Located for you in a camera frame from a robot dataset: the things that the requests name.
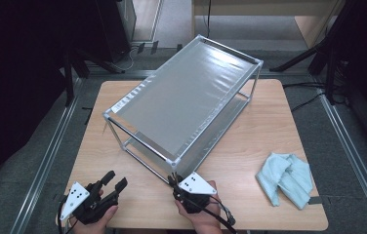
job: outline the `human hand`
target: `human hand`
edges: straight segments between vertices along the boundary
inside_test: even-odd
[[[217,185],[213,180],[208,181],[208,183],[211,184],[211,186],[213,186],[217,190]],[[220,201],[218,193],[213,195],[212,197]],[[215,215],[220,215],[221,209],[219,204],[217,203],[217,200],[215,199],[210,198],[210,204],[206,207],[206,209],[214,213]],[[175,205],[177,205],[178,207],[179,214],[186,217],[192,222],[192,226],[193,228],[195,228],[197,234],[223,233],[223,231],[221,230],[220,222],[217,221],[217,219],[211,216],[210,214],[207,214],[204,211],[201,211],[198,214],[188,214],[184,209],[184,206],[178,200],[175,200]]]
[[[73,227],[73,231],[75,234],[104,234],[107,224],[113,218],[114,214],[117,212],[118,206],[111,206],[102,216],[99,221],[83,224],[81,221],[77,220],[74,216],[70,219],[70,224]]]

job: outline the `aluminum rod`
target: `aluminum rod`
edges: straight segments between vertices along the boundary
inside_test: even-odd
[[[83,82],[77,78],[74,91],[79,93],[83,86]],[[34,211],[35,205],[37,204],[41,190],[43,189],[44,183],[49,175],[49,171],[56,158],[57,151],[59,150],[62,137],[64,136],[65,130],[67,129],[68,123],[73,114],[74,108],[77,104],[77,96],[71,102],[70,106],[66,107],[64,113],[59,121],[57,129],[52,137],[52,140],[47,148],[44,158],[40,164],[40,167],[35,175],[34,180],[28,189],[24,202],[20,208],[19,214],[14,222],[14,225],[10,233],[20,234],[25,232],[25,228],[31,218],[32,212]]]
[[[319,89],[317,90],[317,92],[319,94],[322,93],[322,91]],[[353,141],[351,140],[344,123],[342,122],[342,119],[337,111],[336,106],[330,105],[329,100],[325,96],[321,97],[321,102],[326,110],[326,113],[330,121],[332,122],[333,127],[335,128],[335,131],[346,152],[347,158],[350,161],[354,173],[356,174],[356,177],[358,178],[360,185],[367,198],[367,169],[363,163],[363,160],[358,154],[357,149],[354,146]]]

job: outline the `wrist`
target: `wrist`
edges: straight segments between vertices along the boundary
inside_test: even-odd
[[[219,225],[201,224],[193,226],[197,234],[220,234],[223,233]]]

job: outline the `wooden table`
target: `wooden table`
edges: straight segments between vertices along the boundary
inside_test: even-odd
[[[252,101],[197,172],[206,180],[216,181],[220,198],[234,215],[238,230],[324,230],[328,221],[322,205],[307,205],[299,211],[279,192],[280,206],[273,207],[255,178],[270,152],[295,153],[306,160],[281,83],[273,79],[258,82]],[[116,177],[103,188],[105,194],[123,176],[129,185],[120,194],[119,210],[109,227],[191,229],[190,222],[178,214],[172,189],[122,151],[105,126],[102,113],[138,84],[102,84],[66,193],[74,181],[85,186],[114,170]],[[318,196],[315,185],[310,196]]]
[[[192,34],[195,16],[207,16],[208,3],[208,0],[192,0]],[[311,48],[344,3],[345,0],[213,0],[211,16],[295,16]]]

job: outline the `towel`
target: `towel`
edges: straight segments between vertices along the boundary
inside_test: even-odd
[[[278,187],[300,210],[310,199],[310,168],[295,154],[271,153],[256,178],[274,207],[280,205]]]

